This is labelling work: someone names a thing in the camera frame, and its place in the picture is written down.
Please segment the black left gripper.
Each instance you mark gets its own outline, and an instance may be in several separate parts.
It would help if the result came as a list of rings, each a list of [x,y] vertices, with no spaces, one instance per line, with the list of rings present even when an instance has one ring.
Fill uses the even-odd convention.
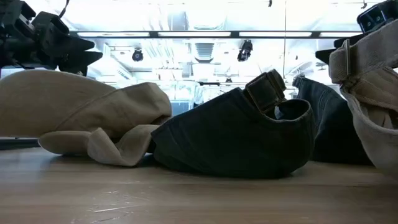
[[[88,66],[103,54],[86,51],[95,46],[94,42],[69,35],[69,28],[62,22],[69,2],[65,0],[61,13],[55,15],[44,11],[37,14],[24,0],[0,0],[0,68],[58,67],[87,76]]]

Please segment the navy blue cap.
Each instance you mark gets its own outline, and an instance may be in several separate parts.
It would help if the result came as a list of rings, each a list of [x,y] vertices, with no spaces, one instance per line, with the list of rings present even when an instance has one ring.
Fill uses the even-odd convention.
[[[295,78],[297,98],[310,103],[315,118],[314,151],[317,162],[372,166],[353,126],[347,101],[331,87],[308,79]]]

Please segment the black cap with strap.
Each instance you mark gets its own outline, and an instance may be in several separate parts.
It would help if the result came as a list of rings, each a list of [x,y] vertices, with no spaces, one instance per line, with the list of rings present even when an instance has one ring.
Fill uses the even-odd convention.
[[[304,166],[314,148],[310,103],[288,100],[271,70],[192,110],[152,133],[155,159],[179,172],[276,179]]]

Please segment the black horizontal background bar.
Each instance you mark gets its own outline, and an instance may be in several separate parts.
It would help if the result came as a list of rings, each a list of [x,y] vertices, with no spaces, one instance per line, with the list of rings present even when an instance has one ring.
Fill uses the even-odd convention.
[[[245,86],[243,82],[197,82],[200,86],[215,85],[215,86]]]

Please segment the black table edge rail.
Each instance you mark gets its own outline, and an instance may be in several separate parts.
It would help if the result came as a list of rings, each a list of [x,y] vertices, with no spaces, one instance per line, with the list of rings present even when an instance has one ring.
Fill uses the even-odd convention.
[[[0,151],[12,149],[27,149],[32,147],[39,147],[37,139],[0,138]]]

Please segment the black overhead frame bar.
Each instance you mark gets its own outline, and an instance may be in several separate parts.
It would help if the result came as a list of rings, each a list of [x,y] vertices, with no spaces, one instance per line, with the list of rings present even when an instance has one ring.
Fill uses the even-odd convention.
[[[339,39],[360,35],[350,31],[284,30],[150,30],[150,31],[72,31],[84,39]]]

